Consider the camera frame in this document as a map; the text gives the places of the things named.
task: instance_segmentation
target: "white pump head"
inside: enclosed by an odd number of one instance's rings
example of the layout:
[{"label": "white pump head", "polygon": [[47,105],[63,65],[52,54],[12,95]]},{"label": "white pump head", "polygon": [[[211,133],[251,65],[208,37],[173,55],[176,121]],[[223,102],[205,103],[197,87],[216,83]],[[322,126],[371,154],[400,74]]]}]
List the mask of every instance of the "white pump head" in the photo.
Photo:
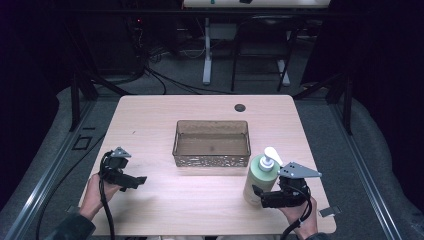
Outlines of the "white pump head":
[{"label": "white pump head", "polygon": [[262,171],[269,172],[274,167],[274,161],[277,162],[280,166],[283,166],[283,161],[281,161],[280,156],[273,147],[265,148],[265,156],[261,158],[259,162],[259,167]]}]

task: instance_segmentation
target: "green bottle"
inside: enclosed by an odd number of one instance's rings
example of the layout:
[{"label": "green bottle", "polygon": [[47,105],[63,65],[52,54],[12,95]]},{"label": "green bottle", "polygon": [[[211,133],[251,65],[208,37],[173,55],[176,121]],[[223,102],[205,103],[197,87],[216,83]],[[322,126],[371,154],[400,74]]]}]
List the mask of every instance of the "green bottle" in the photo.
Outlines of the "green bottle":
[{"label": "green bottle", "polygon": [[261,199],[253,192],[252,185],[258,186],[264,192],[270,192],[278,177],[278,170],[280,170],[282,165],[283,162],[273,147],[265,148],[264,154],[254,157],[250,162],[249,172],[244,185],[244,199],[252,205],[259,205]]}]

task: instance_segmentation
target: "human hand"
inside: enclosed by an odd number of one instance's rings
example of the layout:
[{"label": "human hand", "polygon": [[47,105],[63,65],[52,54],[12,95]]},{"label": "human hand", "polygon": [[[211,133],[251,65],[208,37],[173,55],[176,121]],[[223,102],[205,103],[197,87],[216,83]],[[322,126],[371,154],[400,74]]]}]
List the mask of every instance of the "human hand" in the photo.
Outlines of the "human hand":
[{"label": "human hand", "polygon": [[[101,202],[100,190],[99,190],[100,176],[99,174],[93,174],[87,183],[87,190],[85,192],[84,200],[82,201],[79,213],[87,218],[93,220],[94,216],[103,207]],[[104,190],[106,200],[109,202],[113,195],[121,188],[121,186],[104,182]]]},{"label": "human hand", "polygon": [[[298,236],[300,240],[304,240],[308,238],[309,236],[318,232],[317,201],[312,196],[311,196],[311,203],[312,203],[311,215],[305,221],[302,222],[302,225],[300,225],[300,227],[294,229],[294,232],[296,233],[296,235]],[[299,221],[299,218],[303,215],[303,212],[305,211],[307,205],[308,205],[308,202],[305,201],[301,206],[279,208],[279,210],[284,213],[289,224],[292,224],[295,221]]]}]

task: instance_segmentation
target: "table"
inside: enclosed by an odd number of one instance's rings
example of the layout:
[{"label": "table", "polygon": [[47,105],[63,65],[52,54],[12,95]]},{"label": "table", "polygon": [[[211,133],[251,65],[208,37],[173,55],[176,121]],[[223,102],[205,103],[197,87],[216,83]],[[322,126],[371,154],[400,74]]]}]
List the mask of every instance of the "table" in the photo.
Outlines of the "table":
[{"label": "table", "polygon": [[[240,3],[239,0],[184,0],[184,7],[186,8],[232,8],[237,9],[322,9],[327,8],[330,0],[253,0],[250,4]],[[205,65],[203,68],[203,84],[209,85],[211,83],[212,71],[212,57],[210,51],[210,29],[209,18],[205,19]],[[278,61],[278,67],[284,69],[284,62]],[[289,86],[290,81],[288,75],[282,77],[284,86]]]},{"label": "table", "polygon": [[[244,112],[234,106],[243,104]],[[178,120],[245,120],[251,159],[273,146],[282,160],[316,169],[293,99],[287,95],[125,96],[119,101],[92,174],[103,154],[118,146],[132,157],[124,169],[147,176],[138,189],[110,201],[116,235],[281,234],[288,226],[276,209],[252,206],[243,198],[247,167],[178,168],[172,148]],[[307,183],[318,209],[329,206],[321,179]],[[94,235],[108,235],[104,211],[94,218]],[[334,218],[318,217],[320,231],[336,229]]]}]

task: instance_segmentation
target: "white stand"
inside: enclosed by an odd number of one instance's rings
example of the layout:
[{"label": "white stand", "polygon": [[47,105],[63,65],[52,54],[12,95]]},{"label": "white stand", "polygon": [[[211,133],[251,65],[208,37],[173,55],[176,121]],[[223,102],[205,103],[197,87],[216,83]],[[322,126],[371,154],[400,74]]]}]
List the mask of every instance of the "white stand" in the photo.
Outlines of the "white stand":
[{"label": "white stand", "polygon": [[203,68],[203,85],[211,84],[212,57],[211,57],[211,38],[209,35],[209,18],[205,19],[205,67]]}]

